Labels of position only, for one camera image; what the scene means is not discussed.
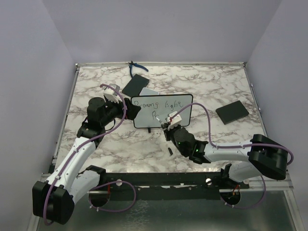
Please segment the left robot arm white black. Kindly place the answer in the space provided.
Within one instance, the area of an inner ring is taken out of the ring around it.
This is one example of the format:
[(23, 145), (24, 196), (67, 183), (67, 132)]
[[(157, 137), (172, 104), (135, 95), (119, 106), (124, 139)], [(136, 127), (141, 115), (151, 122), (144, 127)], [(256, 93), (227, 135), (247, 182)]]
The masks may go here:
[(141, 110), (128, 98), (121, 102), (95, 97), (89, 100), (87, 117), (77, 132), (73, 147), (57, 169), (32, 188), (33, 214), (44, 219), (45, 225), (65, 224), (76, 203), (90, 190), (110, 189), (106, 170), (89, 166), (81, 171), (88, 157), (110, 131), (105, 126), (120, 118), (134, 120)]

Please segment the small whiteboard black frame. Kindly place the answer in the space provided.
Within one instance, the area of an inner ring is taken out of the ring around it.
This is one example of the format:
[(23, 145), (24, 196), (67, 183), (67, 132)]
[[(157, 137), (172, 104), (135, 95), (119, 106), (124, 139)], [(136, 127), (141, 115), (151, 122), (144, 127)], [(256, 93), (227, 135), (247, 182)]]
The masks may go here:
[(168, 115), (174, 111), (179, 111), (183, 107), (193, 103), (191, 94), (169, 94), (154, 96), (132, 97), (133, 105), (141, 107), (137, 117), (134, 119), (135, 128), (160, 128), (161, 124), (156, 117), (163, 122)]

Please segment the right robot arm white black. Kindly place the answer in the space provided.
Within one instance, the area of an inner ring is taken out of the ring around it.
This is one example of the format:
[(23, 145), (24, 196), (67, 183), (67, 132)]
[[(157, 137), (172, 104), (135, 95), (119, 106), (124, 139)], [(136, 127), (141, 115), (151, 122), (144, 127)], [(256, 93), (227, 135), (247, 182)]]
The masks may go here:
[(181, 125), (161, 125), (167, 141), (171, 141), (184, 157), (197, 164), (234, 161), (222, 171), (221, 183), (232, 188), (246, 179), (265, 176), (274, 180), (286, 178), (288, 151), (273, 140), (255, 134), (239, 143), (211, 144), (197, 140)]

